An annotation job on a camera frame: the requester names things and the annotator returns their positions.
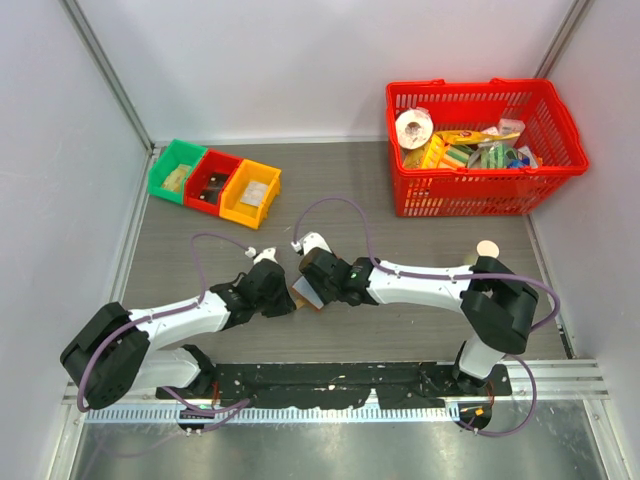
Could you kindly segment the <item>brown leather card holder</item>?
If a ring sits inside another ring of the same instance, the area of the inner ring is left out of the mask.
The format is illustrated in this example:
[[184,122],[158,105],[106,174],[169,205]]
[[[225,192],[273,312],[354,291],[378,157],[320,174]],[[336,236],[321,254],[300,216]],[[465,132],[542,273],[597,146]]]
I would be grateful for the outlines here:
[[322,299],[303,276],[299,277],[293,283],[292,290],[306,304],[312,306],[314,309],[321,310],[324,307]]

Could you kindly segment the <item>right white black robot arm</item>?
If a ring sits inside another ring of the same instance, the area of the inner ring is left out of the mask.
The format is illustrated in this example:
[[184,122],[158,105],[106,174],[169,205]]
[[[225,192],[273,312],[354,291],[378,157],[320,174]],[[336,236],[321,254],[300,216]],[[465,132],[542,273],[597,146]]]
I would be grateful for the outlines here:
[[351,306],[412,304],[466,318],[473,336],[457,353],[451,380],[465,395],[488,382],[505,355],[526,349],[539,295],[499,260],[481,256],[472,265],[412,267],[359,257],[353,263],[321,247],[299,265],[293,290],[316,309],[333,302]]

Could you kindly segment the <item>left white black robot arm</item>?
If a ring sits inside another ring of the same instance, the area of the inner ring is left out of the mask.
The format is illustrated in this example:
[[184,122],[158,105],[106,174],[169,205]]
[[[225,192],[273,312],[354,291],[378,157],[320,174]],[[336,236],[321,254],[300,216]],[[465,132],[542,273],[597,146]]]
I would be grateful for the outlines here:
[[189,338],[243,325],[256,314],[279,317],[295,308],[284,269],[263,258],[238,279],[193,299],[147,310],[103,305],[63,350],[60,362],[78,388],[82,412],[149,388],[202,398],[213,391],[215,367]]

